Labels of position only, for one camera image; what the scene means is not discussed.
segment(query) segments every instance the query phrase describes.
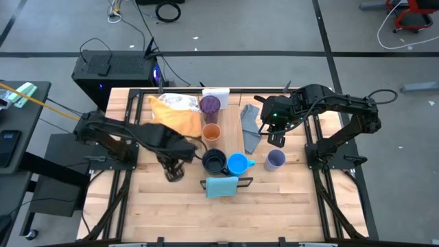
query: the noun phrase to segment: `wooden tabletop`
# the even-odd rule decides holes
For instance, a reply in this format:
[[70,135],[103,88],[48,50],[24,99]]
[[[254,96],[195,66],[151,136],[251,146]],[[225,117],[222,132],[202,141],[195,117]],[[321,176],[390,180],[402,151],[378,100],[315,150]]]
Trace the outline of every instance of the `wooden tabletop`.
[[[123,120],[128,91],[112,90],[107,117]],[[246,104],[262,109],[262,103],[253,96],[250,93],[230,94],[228,104],[240,110]],[[141,124],[151,118],[151,107],[144,100]],[[311,118],[310,122],[316,140]],[[341,128],[339,116],[334,112],[321,114],[320,123],[325,137]],[[247,172],[247,176],[254,178],[253,183],[239,188],[235,196],[223,198],[206,198],[200,180],[207,175],[198,159],[185,164],[185,176],[181,181],[169,183],[155,154],[141,148],[138,167],[132,174],[122,241],[156,242],[157,237],[164,237],[166,242],[277,242],[278,237],[286,237],[288,242],[322,241],[316,189],[304,150],[305,129],[296,128],[285,137],[282,151],[287,161],[282,168],[275,172],[264,170],[268,152],[276,147],[268,144],[267,137],[263,136],[254,154],[248,155],[257,163]],[[367,235],[355,184],[341,171],[332,170],[331,174],[339,208],[361,234]],[[84,216],[91,228],[107,208],[112,177],[113,171],[106,171],[88,189]],[[328,207],[326,209],[331,236],[335,237],[332,214]],[[115,236],[119,210],[115,212],[111,237]],[[81,222],[78,238],[86,234]]]

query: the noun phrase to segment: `purple cup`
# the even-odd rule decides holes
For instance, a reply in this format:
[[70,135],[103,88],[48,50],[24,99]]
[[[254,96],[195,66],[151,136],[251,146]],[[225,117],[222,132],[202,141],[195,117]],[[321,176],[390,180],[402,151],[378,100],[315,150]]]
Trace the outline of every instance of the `purple cup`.
[[215,96],[209,95],[201,99],[200,110],[203,112],[206,124],[216,124],[218,122],[220,107],[221,102]]
[[285,154],[282,151],[271,150],[265,160],[264,168],[269,172],[276,171],[279,167],[285,164],[285,160]]

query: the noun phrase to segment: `orange cup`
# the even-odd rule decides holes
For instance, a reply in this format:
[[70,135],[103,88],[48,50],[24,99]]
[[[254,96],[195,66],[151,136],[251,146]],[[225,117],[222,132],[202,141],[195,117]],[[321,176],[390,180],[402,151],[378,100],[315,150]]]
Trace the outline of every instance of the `orange cup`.
[[221,136],[221,128],[217,124],[209,123],[203,127],[202,135],[209,148],[216,148],[217,141]]

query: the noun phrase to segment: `gray floor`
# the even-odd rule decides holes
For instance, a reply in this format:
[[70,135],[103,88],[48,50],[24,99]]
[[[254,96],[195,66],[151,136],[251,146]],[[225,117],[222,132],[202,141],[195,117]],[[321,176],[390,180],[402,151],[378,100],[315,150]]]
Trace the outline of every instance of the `gray floor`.
[[[322,17],[333,51],[385,51],[376,40],[385,11],[362,12],[359,0],[320,0]],[[0,30],[16,10],[19,0],[0,1]],[[78,51],[92,37],[111,49],[141,49],[141,36],[124,23],[106,20],[106,0],[28,0],[5,40],[2,51]],[[146,18],[163,51],[285,50],[324,51],[311,1],[304,0],[187,0],[177,23],[156,24]],[[154,6],[142,7],[152,11]],[[124,19],[141,28],[134,6],[122,3]],[[439,15],[433,15],[438,23]],[[399,46],[439,35],[439,25],[418,35],[393,34],[391,21],[381,38]],[[87,49],[105,49],[90,43]],[[413,46],[412,50],[439,51],[439,40]],[[71,79],[76,58],[0,58],[4,80],[48,80],[50,98],[86,112],[94,103]],[[184,79],[207,86],[292,86],[319,83],[333,86],[326,58],[308,57],[190,57],[168,58]],[[404,83],[439,78],[439,58],[336,58],[335,65],[345,93],[367,95],[375,89],[398,90]],[[168,78],[183,85],[166,69]],[[357,138],[364,165],[372,210],[382,240],[431,243],[439,239],[439,167],[437,122],[439,94],[400,95],[394,104],[379,107],[383,128],[374,135]],[[45,110],[41,115],[67,130],[75,122]],[[29,151],[44,156],[49,135],[61,133],[39,121]],[[27,207],[20,211],[20,218]],[[72,218],[37,215],[34,228],[40,236],[32,242],[18,237],[22,220],[14,226],[8,246],[39,246],[75,239],[79,215]]]

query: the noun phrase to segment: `orange towel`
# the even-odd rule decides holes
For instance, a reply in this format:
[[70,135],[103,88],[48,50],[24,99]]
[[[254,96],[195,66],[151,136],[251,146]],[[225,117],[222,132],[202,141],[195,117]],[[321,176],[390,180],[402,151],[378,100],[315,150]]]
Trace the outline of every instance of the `orange towel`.
[[201,114],[192,110],[174,110],[154,96],[148,96],[154,119],[152,124],[164,124],[190,137],[201,137]]

